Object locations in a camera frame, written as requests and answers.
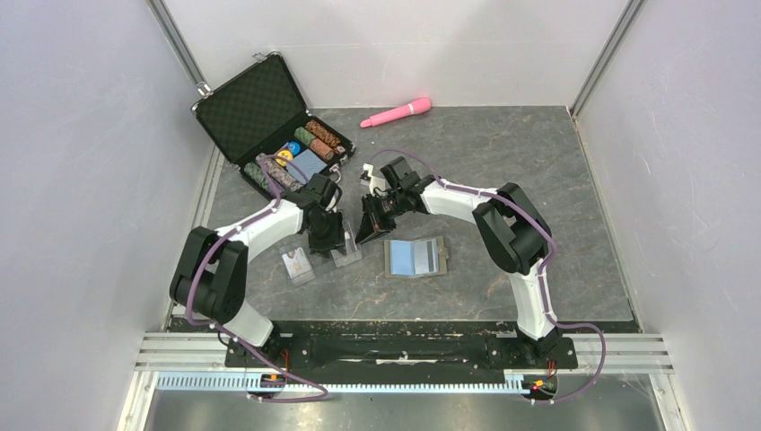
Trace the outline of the beige leather card holder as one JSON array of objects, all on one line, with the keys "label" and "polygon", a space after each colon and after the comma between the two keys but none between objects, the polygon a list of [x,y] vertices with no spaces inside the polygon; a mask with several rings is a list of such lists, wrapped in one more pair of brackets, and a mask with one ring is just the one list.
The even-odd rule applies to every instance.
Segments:
[{"label": "beige leather card holder", "polygon": [[384,273],[389,278],[442,276],[449,272],[449,253],[442,236],[384,242]]}]

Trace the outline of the clear acrylic card stand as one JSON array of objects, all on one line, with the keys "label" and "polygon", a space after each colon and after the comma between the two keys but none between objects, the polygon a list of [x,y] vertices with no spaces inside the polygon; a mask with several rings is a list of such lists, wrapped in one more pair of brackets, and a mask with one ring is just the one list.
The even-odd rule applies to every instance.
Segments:
[{"label": "clear acrylic card stand", "polygon": [[[348,227],[348,226],[351,226],[351,224],[350,224],[349,222],[345,222],[345,223],[344,223],[344,229],[345,229],[346,227]],[[281,261],[283,261],[283,259],[282,259],[282,255],[283,255],[284,253],[286,253],[287,251],[290,251],[290,250],[293,250],[293,249],[299,248],[299,247],[301,247],[301,248],[303,248],[303,249],[304,249],[304,251],[305,251],[305,253],[306,253],[306,255],[307,255],[307,257],[308,257],[308,259],[309,259],[309,261],[310,261],[310,263],[311,263],[311,266],[312,266],[312,271],[313,271],[313,276],[312,276],[312,278],[311,278],[309,281],[302,281],[301,283],[297,282],[297,283],[295,284],[295,283],[294,283],[294,282],[293,282],[293,281],[292,281],[292,280],[289,278],[289,276],[288,276],[288,273],[287,273],[287,271],[285,270],[285,271],[286,271],[286,274],[287,274],[287,277],[288,277],[288,279],[289,279],[289,280],[290,280],[290,281],[291,281],[291,282],[292,282],[292,283],[293,283],[295,286],[301,286],[301,285],[303,285],[303,284],[305,284],[305,283],[308,283],[308,282],[310,282],[310,281],[312,281],[312,280],[314,280],[314,279],[316,279],[316,278],[319,278],[319,277],[323,277],[323,276],[325,276],[327,273],[329,273],[329,272],[332,272],[332,271],[334,271],[334,270],[336,270],[336,269],[338,269],[338,268],[344,268],[344,267],[347,267],[347,266],[349,266],[349,265],[347,265],[347,266],[342,266],[342,265],[341,265],[341,263],[340,263],[340,258],[341,258],[343,255],[340,255],[340,254],[338,254],[338,253],[335,253],[335,252],[333,252],[333,258],[332,258],[332,259],[325,259],[325,258],[323,258],[323,257],[322,257],[322,256],[320,256],[320,255],[317,255],[317,254],[313,254],[311,251],[309,251],[308,242],[307,242],[307,240],[306,240],[306,239],[302,239],[302,240],[298,240],[298,241],[292,241],[292,242],[290,242],[290,243],[287,243],[286,245],[284,245],[284,246],[280,247],[280,248],[279,248],[279,256],[280,256],[280,258],[281,258]]]}]

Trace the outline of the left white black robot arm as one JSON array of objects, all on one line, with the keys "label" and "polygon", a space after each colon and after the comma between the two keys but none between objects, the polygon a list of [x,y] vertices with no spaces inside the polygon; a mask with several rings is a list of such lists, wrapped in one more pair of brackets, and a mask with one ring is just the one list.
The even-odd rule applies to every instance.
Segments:
[{"label": "left white black robot arm", "polygon": [[245,300],[250,262],[284,238],[305,233],[309,250],[329,258],[346,249],[342,190],[322,174],[305,186],[272,200],[237,224],[190,231],[169,287],[170,298],[183,305],[187,320],[213,324],[247,343],[259,365],[272,365],[282,354],[275,324]]}]

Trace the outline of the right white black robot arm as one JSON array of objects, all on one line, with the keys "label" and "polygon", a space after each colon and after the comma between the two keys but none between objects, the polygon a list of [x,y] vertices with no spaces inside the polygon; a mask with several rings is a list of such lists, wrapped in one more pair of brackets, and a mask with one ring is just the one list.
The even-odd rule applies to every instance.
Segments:
[{"label": "right white black robot arm", "polygon": [[365,244],[392,232],[408,212],[451,216],[474,224],[489,257],[506,272],[517,304],[520,359],[541,366],[561,338],[544,274],[553,241],[548,225],[515,183],[499,189],[472,188],[434,174],[420,176],[403,157],[375,169],[363,165],[363,218],[355,236]]}]

